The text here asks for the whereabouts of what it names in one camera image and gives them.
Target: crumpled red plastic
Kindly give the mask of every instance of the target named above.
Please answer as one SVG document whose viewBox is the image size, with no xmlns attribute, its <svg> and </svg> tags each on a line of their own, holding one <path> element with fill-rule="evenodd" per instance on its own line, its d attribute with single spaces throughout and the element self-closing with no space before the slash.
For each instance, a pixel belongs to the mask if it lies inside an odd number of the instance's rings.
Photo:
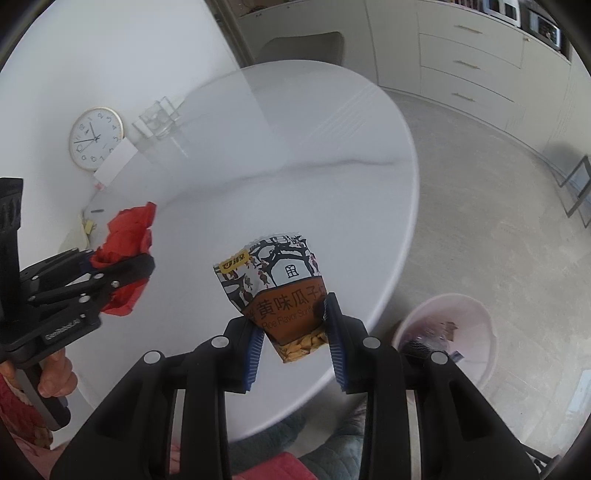
<svg viewBox="0 0 591 480">
<path fill-rule="evenodd" d="M 108 223 L 109 235 L 90 258 L 92 266 L 105 268 L 136 255 L 150 253 L 152 232 L 149 228 L 155 215 L 156 205 L 152 202 L 144 207 L 121 210 Z M 129 315 L 147 283 L 148 279 L 143 278 L 117 289 L 111 295 L 111 301 L 101 311 L 110 315 Z"/>
</svg>

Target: clock face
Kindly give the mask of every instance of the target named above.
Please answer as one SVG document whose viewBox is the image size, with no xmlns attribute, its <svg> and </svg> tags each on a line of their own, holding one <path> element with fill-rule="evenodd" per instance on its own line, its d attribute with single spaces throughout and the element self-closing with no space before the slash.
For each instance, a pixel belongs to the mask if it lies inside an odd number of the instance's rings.
<svg viewBox="0 0 591 480">
<path fill-rule="evenodd" d="M 70 133 L 72 160 L 85 170 L 99 168 L 123 139 L 123 124 L 110 108 L 98 107 L 83 113 Z"/>
</svg>

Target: marble tabletop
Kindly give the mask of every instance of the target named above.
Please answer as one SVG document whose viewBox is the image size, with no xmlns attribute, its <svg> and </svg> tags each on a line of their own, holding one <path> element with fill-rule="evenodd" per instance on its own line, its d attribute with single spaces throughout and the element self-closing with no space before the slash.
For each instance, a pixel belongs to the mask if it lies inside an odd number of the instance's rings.
<svg viewBox="0 0 591 480">
<path fill-rule="evenodd" d="M 93 406 L 146 351 L 187 352 L 224 331 L 239 313 L 213 264 L 255 238 L 304 235 L 326 288 L 371 330 L 413 237 L 413 139 L 395 103 L 362 76 L 312 61 L 260 64 L 195 90 L 179 111 L 180 125 L 140 147 L 85 211 L 96 247 L 119 209 L 158 205 L 156 269 L 134 312 L 103 315 L 68 347 Z M 226 394 L 229 439 L 290 414 L 332 376 L 328 347 L 283 364 L 265 340 L 252 391 Z"/>
</svg>

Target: gold handle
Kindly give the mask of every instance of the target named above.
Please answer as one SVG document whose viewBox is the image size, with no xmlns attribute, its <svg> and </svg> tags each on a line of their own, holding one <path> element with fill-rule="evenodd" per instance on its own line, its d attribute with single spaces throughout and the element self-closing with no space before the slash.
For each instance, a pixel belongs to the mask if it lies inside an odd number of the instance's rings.
<svg viewBox="0 0 591 480">
<path fill-rule="evenodd" d="M 461 28 L 463 30 L 468 30 L 468 32 L 472 32 L 472 33 L 479 33 L 482 35 L 482 32 L 479 30 L 475 30 L 474 28 L 470 28 L 470 27 L 466 27 L 465 25 L 456 25 L 457 28 Z"/>
<path fill-rule="evenodd" d="M 463 98 L 464 100 L 468 100 L 469 102 L 476 102 L 476 100 L 474 100 L 474 98 L 470 98 L 470 97 L 465 97 L 459 93 L 452 93 L 452 95 L 455 95 L 459 98 Z"/>
<path fill-rule="evenodd" d="M 468 63 L 463 60 L 454 60 L 455 63 L 459 63 L 460 65 L 465 65 L 466 67 L 470 67 L 471 69 L 480 70 L 480 67 L 476 65 L 472 65 L 472 63 Z"/>
</svg>

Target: human hand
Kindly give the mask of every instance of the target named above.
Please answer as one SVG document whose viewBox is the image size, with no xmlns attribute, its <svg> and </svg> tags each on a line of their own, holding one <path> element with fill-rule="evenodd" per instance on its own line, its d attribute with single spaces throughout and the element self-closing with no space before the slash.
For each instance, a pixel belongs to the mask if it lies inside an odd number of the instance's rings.
<svg viewBox="0 0 591 480">
<path fill-rule="evenodd" d="M 20 390 L 15 378 L 15 368 L 9 361 L 0 364 L 0 374 L 14 387 Z M 45 359 L 43 373 L 39 381 L 39 394 L 42 397 L 63 397 L 71 394 L 78 384 L 78 377 L 72 371 L 72 362 L 66 357 L 66 350 L 61 349 Z"/>
</svg>

